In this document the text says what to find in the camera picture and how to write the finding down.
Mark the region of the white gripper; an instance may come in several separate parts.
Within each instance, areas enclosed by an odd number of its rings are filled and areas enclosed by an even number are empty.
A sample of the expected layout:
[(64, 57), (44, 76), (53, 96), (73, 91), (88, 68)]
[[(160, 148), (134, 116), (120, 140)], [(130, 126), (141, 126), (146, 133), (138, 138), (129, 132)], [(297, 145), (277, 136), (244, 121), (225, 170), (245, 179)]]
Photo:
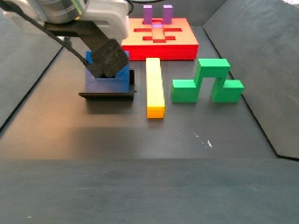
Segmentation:
[(93, 22), (110, 39), (121, 41), (128, 36), (128, 11), (125, 0), (88, 0), (86, 9), (74, 20)]

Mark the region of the robot arm wrist link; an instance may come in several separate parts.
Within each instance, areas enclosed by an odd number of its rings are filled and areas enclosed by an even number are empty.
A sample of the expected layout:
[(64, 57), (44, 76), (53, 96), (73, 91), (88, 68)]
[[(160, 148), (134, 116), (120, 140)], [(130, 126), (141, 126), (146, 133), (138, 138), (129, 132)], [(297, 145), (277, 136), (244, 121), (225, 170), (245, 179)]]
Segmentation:
[(0, 0), (0, 8), (28, 22), (65, 24), (80, 17), (88, 0)]

